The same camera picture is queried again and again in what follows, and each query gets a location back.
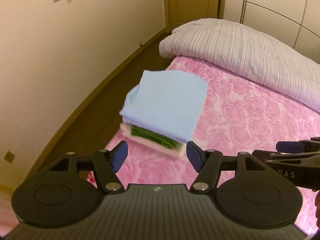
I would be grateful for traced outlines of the white folded garment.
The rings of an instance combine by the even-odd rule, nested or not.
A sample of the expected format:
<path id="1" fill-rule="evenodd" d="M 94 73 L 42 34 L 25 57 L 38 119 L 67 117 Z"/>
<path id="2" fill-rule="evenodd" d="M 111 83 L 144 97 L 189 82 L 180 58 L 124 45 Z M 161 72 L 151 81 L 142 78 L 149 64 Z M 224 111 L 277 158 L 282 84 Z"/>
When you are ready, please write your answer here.
<path id="1" fill-rule="evenodd" d="M 178 146 L 175 149 L 168 149 L 164 146 L 161 146 L 160 144 L 153 142 L 151 140 L 142 138 L 142 137 L 137 137 L 137 136 L 132 136 L 131 135 L 131 125 L 130 124 L 125 124 L 125 123 L 121 123 L 120 124 L 120 130 L 122 132 L 122 135 L 141 144 L 144 145 L 148 148 L 151 148 L 153 150 L 156 150 L 158 152 L 170 155 L 172 157 L 175 158 L 179 158 L 182 159 L 184 157 L 186 157 L 186 144 L 180 144 L 180 146 Z"/>

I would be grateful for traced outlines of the low wall socket plate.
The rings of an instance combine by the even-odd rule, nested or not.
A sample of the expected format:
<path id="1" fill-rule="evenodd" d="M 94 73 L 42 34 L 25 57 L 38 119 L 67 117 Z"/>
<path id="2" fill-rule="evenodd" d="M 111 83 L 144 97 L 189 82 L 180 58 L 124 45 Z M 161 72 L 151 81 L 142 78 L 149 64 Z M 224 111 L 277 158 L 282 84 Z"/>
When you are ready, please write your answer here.
<path id="1" fill-rule="evenodd" d="M 3 158 L 6 162 L 12 163 L 15 159 L 15 155 L 11 153 L 10 151 L 7 151 Z"/>

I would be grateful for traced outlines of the wooden door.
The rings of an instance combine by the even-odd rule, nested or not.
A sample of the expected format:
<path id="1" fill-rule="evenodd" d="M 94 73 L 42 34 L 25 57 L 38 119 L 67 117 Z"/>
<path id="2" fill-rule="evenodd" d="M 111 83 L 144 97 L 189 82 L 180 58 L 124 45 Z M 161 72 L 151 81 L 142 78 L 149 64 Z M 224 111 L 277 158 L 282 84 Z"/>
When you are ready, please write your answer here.
<path id="1" fill-rule="evenodd" d="M 223 18 L 225 0 L 164 0 L 167 31 L 201 18 Z"/>

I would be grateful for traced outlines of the light blue sweatshirt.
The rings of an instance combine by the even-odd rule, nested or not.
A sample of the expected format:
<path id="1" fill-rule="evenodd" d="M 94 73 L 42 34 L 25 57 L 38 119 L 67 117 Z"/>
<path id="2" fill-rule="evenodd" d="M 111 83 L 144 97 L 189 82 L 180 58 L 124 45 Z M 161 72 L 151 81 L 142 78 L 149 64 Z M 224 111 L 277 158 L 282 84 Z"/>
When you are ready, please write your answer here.
<path id="1" fill-rule="evenodd" d="M 123 122 L 186 143 L 191 140 L 208 83 L 181 70 L 145 70 L 119 112 Z"/>

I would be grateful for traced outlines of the green folded garment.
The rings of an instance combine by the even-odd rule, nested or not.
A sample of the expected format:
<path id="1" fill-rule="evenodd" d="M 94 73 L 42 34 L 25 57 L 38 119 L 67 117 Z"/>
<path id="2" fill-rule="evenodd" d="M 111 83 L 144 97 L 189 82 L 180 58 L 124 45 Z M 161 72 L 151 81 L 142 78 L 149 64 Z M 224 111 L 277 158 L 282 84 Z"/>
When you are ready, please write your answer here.
<path id="1" fill-rule="evenodd" d="M 171 150 L 181 146 L 181 143 L 178 141 L 175 141 L 169 137 L 166 137 L 164 135 L 158 134 L 156 132 L 152 132 L 150 130 L 147 130 L 135 125 L 131 126 L 131 135 L 133 137 L 139 137 L 139 138 L 149 140 L 151 142 L 155 142 Z"/>

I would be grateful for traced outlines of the white wardrobe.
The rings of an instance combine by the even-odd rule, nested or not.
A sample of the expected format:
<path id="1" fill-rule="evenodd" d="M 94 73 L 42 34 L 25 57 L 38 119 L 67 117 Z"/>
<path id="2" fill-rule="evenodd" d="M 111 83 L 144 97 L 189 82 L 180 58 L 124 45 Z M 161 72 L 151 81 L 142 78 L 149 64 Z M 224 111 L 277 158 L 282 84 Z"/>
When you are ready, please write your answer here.
<path id="1" fill-rule="evenodd" d="M 266 33 L 319 62 L 319 0 L 225 0 L 223 18 Z"/>

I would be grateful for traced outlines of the grey striped quilt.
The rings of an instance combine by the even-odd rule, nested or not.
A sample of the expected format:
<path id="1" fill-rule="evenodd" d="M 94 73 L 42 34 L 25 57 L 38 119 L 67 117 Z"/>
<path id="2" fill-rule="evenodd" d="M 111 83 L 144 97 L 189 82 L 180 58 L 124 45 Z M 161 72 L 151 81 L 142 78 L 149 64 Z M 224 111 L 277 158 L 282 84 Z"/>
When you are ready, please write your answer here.
<path id="1" fill-rule="evenodd" d="M 161 41 L 159 53 L 210 62 L 319 111 L 319 64 L 246 25 L 215 18 L 191 21 Z"/>

